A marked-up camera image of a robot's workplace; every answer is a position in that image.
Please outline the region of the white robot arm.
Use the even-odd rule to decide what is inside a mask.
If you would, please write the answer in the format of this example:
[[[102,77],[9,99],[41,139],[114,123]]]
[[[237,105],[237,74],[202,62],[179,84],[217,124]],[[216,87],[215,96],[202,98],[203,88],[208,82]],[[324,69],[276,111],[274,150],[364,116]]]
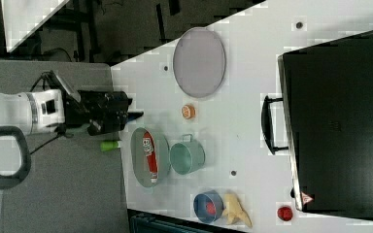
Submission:
[[[0,93],[0,189],[15,187],[28,176],[33,153],[28,135],[65,137],[69,129],[82,127],[91,136],[117,132],[143,115],[131,112],[131,104],[122,91]]]

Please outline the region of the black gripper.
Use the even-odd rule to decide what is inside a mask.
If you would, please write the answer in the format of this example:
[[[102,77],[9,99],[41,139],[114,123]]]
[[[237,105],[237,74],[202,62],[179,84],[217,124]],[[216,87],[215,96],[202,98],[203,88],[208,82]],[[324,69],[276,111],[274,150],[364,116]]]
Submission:
[[[64,98],[65,125],[78,129],[86,125],[90,136],[123,130],[127,122],[144,115],[143,112],[128,113],[132,99],[123,91],[79,90],[81,100],[72,96]]]

